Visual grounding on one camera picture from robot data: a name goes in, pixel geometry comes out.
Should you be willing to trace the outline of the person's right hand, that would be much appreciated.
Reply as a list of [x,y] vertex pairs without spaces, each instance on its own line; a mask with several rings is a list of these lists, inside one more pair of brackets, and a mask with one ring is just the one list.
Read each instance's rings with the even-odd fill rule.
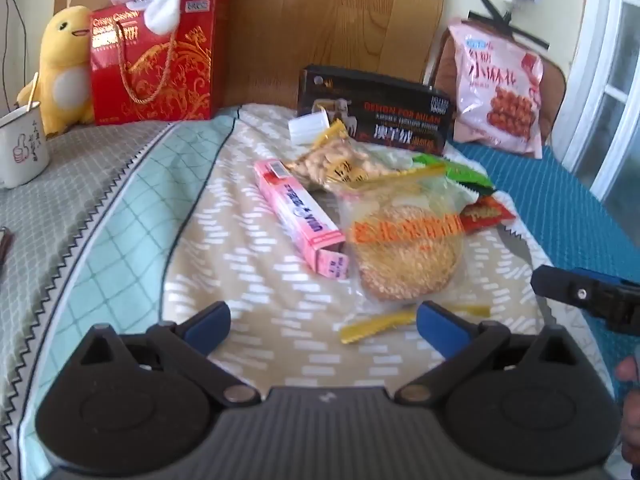
[[[637,362],[633,356],[627,356],[615,371],[620,382],[635,382],[638,379]],[[628,392],[623,404],[622,424],[622,455],[626,462],[638,467],[640,462],[640,403],[639,390]]]

